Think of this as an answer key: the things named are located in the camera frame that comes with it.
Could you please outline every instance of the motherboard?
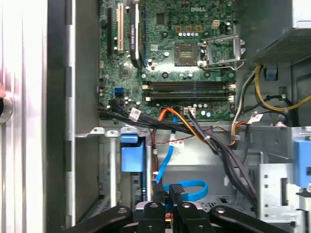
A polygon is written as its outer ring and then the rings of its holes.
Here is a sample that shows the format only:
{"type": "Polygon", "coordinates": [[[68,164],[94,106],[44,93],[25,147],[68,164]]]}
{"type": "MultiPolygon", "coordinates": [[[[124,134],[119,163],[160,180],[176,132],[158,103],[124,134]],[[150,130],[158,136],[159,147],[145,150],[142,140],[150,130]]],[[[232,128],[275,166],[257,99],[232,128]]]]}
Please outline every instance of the motherboard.
{"type": "Polygon", "coordinates": [[[241,56],[233,7],[232,0],[102,1],[99,105],[109,109],[116,98],[154,118],[171,107],[197,120],[232,120],[241,56]]]}

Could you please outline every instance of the orange wire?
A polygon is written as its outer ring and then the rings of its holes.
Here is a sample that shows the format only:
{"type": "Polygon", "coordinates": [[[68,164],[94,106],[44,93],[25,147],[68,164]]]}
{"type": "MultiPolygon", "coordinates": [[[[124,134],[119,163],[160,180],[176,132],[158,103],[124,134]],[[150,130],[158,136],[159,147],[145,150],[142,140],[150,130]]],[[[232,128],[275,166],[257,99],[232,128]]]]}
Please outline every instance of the orange wire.
{"type": "MultiPolygon", "coordinates": [[[[232,135],[235,135],[236,130],[238,129],[238,127],[239,127],[240,125],[247,125],[247,122],[246,122],[246,121],[241,121],[241,122],[239,122],[239,123],[236,123],[235,126],[233,127],[233,132],[231,132],[232,135]]],[[[235,143],[236,143],[235,140],[231,141],[230,146],[233,146],[235,143]]]]}

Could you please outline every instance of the chip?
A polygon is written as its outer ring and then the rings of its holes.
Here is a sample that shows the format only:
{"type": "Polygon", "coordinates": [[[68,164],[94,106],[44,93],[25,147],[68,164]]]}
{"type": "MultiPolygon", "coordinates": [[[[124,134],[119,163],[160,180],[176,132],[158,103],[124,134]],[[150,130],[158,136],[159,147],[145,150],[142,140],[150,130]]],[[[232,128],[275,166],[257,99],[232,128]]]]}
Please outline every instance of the chip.
{"type": "Polygon", "coordinates": [[[176,67],[197,66],[197,44],[175,44],[174,63],[176,67]]]}
{"type": "Polygon", "coordinates": [[[156,15],[156,24],[158,24],[158,25],[164,24],[164,14],[163,13],[158,13],[156,15]]]}
{"type": "Polygon", "coordinates": [[[176,33],[180,33],[181,32],[181,27],[180,26],[176,26],[175,27],[175,32],[176,33]]]}
{"type": "Polygon", "coordinates": [[[202,26],[201,26],[201,25],[197,25],[197,26],[196,26],[196,32],[197,32],[197,33],[201,33],[202,31],[203,31],[202,26]]]}
{"type": "Polygon", "coordinates": [[[186,32],[188,32],[188,33],[191,33],[191,32],[192,32],[192,26],[191,26],[191,25],[188,25],[188,26],[186,27],[186,32]]]}
{"type": "Polygon", "coordinates": [[[130,66],[120,66],[120,76],[123,79],[128,79],[131,76],[132,68],[130,66]]]}

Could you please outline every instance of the wire bundle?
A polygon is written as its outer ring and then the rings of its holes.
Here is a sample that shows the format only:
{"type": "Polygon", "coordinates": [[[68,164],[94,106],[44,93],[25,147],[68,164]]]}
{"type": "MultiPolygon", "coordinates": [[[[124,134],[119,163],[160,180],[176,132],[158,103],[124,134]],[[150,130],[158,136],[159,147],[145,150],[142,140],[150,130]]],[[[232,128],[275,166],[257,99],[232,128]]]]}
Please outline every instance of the wire bundle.
{"type": "Polygon", "coordinates": [[[155,120],[146,114],[140,114],[137,122],[134,122],[128,118],[129,113],[126,112],[120,105],[118,105],[116,100],[111,101],[111,106],[112,106],[112,110],[115,112],[111,112],[107,109],[100,107],[98,109],[99,114],[102,116],[109,116],[109,117],[121,120],[131,125],[154,129],[153,132],[151,133],[154,146],[156,144],[155,134],[156,134],[157,129],[173,130],[173,131],[175,130],[175,131],[179,131],[179,132],[183,132],[183,133],[196,136],[203,143],[207,144],[211,148],[214,154],[221,157],[223,164],[224,164],[225,172],[229,180],[231,181],[231,183],[236,187],[238,191],[240,191],[250,201],[250,203],[255,209],[257,208],[255,189],[252,185],[248,172],[246,171],[240,159],[232,151],[232,149],[230,149],[227,145],[225,145],[214,134],[208,131],[204,131],[191,113],[188,113],[188,118],[190,122],[192,123],[192,125],[183,116],[181,116],[176,110],[171,109],[171,108],[165,108],[161,112],[158,120],[155,120]],[[174,116],[177,116],[182,121],[183,124],[162,121],[165,118],[167,113],[172,113],[174,116]],[[240,175],[242,176],[242,179],[245,179],[246,185],[243,183],[243,180],[240,178],[240,175]]]}

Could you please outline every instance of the yellow wire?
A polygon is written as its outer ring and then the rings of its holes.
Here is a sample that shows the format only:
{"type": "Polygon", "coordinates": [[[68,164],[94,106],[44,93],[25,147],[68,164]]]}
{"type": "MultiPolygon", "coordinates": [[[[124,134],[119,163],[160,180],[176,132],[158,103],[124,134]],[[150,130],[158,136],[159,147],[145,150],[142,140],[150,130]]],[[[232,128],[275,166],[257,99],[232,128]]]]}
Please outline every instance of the yellow wire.
{"type": "Polygon", "coordinates": [[[205,143],[205,141],[196,133],[196,131],[194,131],[193,127],[178,113],[176,112],[174,109],[172,108],[166,108],[168,111],[170,111],[171,113],[175,114],[176,116],[178,116],[179,119],[181,119],[181,121],[187,126],[187,128],[193,133],[193,135],[195,135],[196,137],[198,137],[202,142],[205,143]]]}
{"type": "Polygon", "coordinates": [[[260,85],[259,85],[259,77],[260,77],[260,71],[261,71],[261,66],[258,66],[257,67],[257,70],[256,70],[256,74],[255,74],[255,87],[256,87],[256,92],[257,92],[257,95],[259,97],[259,100],[263,103],[264,106],[266,106],[267,108],[269,109],[272,109],[274,111],[279,111],[279,112],[283,112],[283,111],[289,111],[289,110],[292,110],[292,109],[295,109],[295,108],[298,108],[299,106],[305,104],[306,102],[308,102],[309,100],[311,100],[311,95],[309,95],[308,97],[306,97],[304,100],[302,100],[301,102],[291,106],[291,107],[287,107],[287,108],[278,108],[278,107],[274,107],[272,105],[269,105],[268,103],[266,103],[264,100],[263,100],[263,97],[261,95],[261,92],[260,92],[260,85]]]}

